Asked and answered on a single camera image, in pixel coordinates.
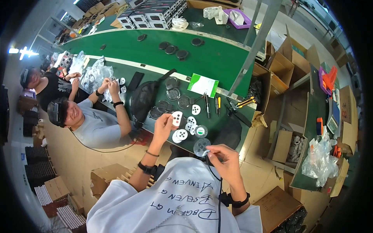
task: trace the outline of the black waist bag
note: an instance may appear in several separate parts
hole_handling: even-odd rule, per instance
[[[155,105],[159,83],[174,72],[177,72],[177,70],[172,69],[157,81],[145,82],[134,90],[131,98],[130,110],[134,118],[134,126],[136,129],[140,129],[142,127],[145,119],[148,116],[148,112]]]

